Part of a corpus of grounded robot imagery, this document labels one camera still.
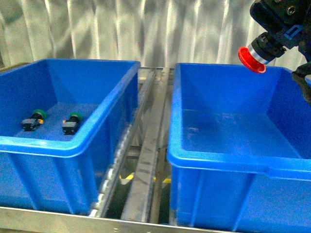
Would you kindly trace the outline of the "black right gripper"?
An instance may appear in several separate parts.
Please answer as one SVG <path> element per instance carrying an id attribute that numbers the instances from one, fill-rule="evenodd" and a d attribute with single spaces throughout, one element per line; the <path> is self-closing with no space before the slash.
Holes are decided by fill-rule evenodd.
<path id="1" fill-rule="evenodd" d="M 311 74 L 311 2 L 309 0 L 256 0 L 251 17 L 283 46 L 298 46 L 307 62 L 292 72 L 304 101 L 311 105 L 311 87 L 305 77 Z"/>

